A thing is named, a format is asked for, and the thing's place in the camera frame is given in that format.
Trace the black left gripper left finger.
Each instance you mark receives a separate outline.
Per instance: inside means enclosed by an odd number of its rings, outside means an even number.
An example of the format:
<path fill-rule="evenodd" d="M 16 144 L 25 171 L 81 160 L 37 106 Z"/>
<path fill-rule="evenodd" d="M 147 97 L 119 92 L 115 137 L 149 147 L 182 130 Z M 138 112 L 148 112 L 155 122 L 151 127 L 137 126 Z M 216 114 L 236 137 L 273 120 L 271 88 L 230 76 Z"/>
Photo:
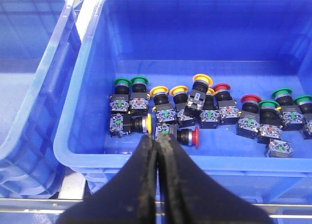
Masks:
<path fill-rule="evenodd" d="M 157 151 L 153 142 L 151 136 L 143 136 L 123 168 L 94 195 L 63 212 L 57 223 L 156 223 Z"/>

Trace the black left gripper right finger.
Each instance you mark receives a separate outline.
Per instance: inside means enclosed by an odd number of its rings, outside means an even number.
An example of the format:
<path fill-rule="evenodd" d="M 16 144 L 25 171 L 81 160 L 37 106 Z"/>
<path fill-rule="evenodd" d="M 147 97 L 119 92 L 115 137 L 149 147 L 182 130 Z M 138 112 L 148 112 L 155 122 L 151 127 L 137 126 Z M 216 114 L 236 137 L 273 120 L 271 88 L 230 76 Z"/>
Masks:
<path fill-rule="evenodd" d="M 268 213 L 207 175 L 170 134 L 157 141 L 166 224 L 272 224 Z"/>

